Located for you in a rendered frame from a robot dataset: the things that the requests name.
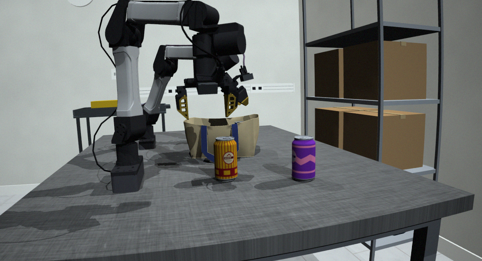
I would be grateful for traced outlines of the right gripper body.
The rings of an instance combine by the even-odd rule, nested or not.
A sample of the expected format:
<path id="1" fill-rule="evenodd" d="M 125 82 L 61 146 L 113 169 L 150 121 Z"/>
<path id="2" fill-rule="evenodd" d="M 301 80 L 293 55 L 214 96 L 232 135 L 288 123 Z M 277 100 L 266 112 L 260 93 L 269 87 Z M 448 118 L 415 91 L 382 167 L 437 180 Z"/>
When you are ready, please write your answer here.
<path id="1" fill-rule="evenodd" d="M 180 110 L 179 100 L 185 96 L 187 96 L 186 88 L 196 88 L 196 74 L 205 74 L 205 73 L 213 73 L 217 66 L 217 60 L 214 58 L 202 58 L 202 59 L 194 59 L 193 60 L 193 67 L 194 67 L 194 78 L 187 78 L 184 79 L 184 86 L 176 86 L 176 91 L 178 94 L 175 95 L 176 100 L 176 108 Z M 233 94 L 236 97 L 235 107 L 238 105 L 239 100 L 239 92 L 236 92 L 236 84 L 228 84 L 229 77 L 224 77 L 224 94 L 230 95 Z"/>

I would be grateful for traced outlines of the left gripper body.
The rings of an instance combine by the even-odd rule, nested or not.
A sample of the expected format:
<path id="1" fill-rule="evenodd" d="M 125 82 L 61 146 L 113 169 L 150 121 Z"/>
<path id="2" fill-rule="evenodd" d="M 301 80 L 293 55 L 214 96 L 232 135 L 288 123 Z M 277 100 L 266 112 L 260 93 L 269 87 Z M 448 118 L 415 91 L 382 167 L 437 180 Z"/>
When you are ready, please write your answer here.
<path id="1" fill-rule="evenodd" d="M 236 85 L 239 85 L 239 83 L 237 81 L 234 81 L 230 75 L 226 72 L 224 77 L 229 77 L 229 81 L 227 82 L 228 84 L 236 84 Z M 221 87 L 221 92 L 224 92 L 225 86 L 224 87 Z M 239 92 L 239 102 L 241 103 L 244 99 L 246 99 L 248 97 L 247 95 L 247 91 L 246 89 L 241 85 L 239 88 L 236 88 L 236 91 Z"/>

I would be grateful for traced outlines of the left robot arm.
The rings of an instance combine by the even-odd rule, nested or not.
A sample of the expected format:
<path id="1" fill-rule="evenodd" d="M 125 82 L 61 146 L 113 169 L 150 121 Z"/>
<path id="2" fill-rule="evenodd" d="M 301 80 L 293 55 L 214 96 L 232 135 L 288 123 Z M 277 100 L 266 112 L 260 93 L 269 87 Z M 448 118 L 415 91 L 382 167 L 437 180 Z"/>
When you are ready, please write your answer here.
<path id="1" fill-rule="evenodd" d="M 217 53 L 216 53 L 217 54 Z M 166 58 L 164 60 L 164 57 Z M 239 62 L 237 55 L 227 55 L 216 57 L 223 63 L 225 71 L 235 66 Z M 159 110 L 161 100 L 163 98 L 164 91 L 170 78 L 176 73 L 178 69 L 179 59 L 197 59 L 193 57 L 192 46 L 159 46 L 158 53 L 153 63 L 154 69 L 154 81 L 152 88 L 147 99 L 146 104 L 143 107 L 143 114 L 146 115 L 146 133 L 141 136 L 139 144 L 154 143 L 155 135 L 153 125 L 156 124 L 159 118 Z M 253 78 L 252 73 L 247 73 L 245 68 L 239 69 L 241 75 L 237 75 L 233 78 L 236 81 L 240 77 L 240 81 L 248 81 Z"/>

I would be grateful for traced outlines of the beige canvas tote bag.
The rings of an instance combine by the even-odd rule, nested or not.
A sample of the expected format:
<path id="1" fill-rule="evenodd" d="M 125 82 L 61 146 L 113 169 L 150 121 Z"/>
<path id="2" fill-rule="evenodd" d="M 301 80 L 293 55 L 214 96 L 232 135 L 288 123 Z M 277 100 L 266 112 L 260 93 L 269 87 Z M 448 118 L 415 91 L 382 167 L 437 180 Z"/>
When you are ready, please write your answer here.
<path id="1" fill-rule="evenodd" d="M 238 121 L 244 121 L 235 123 Z M 235 118 L 188 118 L 184 120 L 185 135 L 191 158 L 206 157 L 215 163 L 214 142 L 219 136 L 233 136 L 236 156 L 253 156 L 259 134 L 259 115 Z"/>

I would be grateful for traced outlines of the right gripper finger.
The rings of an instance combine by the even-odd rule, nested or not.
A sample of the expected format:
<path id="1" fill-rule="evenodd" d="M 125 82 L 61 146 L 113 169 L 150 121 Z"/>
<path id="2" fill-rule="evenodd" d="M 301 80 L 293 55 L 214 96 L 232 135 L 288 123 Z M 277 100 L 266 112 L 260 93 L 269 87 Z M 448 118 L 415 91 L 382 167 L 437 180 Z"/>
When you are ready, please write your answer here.
<path id="1" fill-rule="evenodd" d="M 229 104 L 230 103 L 230 104 Z M 235 107 L 236 97 L 230 93 L 230 95 L 224 94 L 224 110 L 225 116 L 228 117 L 238 106 Z M 230 109 L 229 109 L 230 106 Z"/>
<path id="2" fill-rule="evenodd" d="M 184 99 L 184 102 L 181 102 L 181 100 Z M 185 104 L 185 106 L 182 107 L 182 104 Z M 182 97 L 180 100 L 179 100 L 179 105 L 180 105 L 180 110 L 177 109 L 177 111 L 183 115 L 187 120 L 188 120 L 188 101 L 187 101 L 187 96 L 184 95 L 184 97 Z M 182 108 L 185 108 L 186 111 L 182 111 Z"/>

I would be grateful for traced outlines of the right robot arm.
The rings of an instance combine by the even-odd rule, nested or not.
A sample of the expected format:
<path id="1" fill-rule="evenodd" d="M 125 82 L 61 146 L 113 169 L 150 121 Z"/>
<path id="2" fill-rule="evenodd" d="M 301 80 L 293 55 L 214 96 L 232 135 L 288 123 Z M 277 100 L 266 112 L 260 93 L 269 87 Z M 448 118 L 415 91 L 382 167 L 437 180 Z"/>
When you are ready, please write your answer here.
<path id="1" fill-rule="evenodd" d="M 136 175 L 143 161 L 135 141 L 141 140 L 146 133 L 138 74 L 139 47 L 142 47 L 145 25 L 180 26 L 184 3 L 118 0 L 107 24 L 105 38 L 113 50 L 117 82 L 117 117 L 113 118 L 115 132 L 111 140 L 116 144 L 117 161 L 111 176 Z M 199 32 L 192 36 L 196 45 L 214 56 L 216 53 L 218 56 L 244 54 L 246 36 L 243 25 L 218 22 L 218 10 L 201 1 L 188 1 L 182 12 L 183 26 Z M 217 94 L 218 87 L 224 87 L 223 63 L 221 67 L 216 67 L 213 73 L 196 74 L 198 95 Z"/>

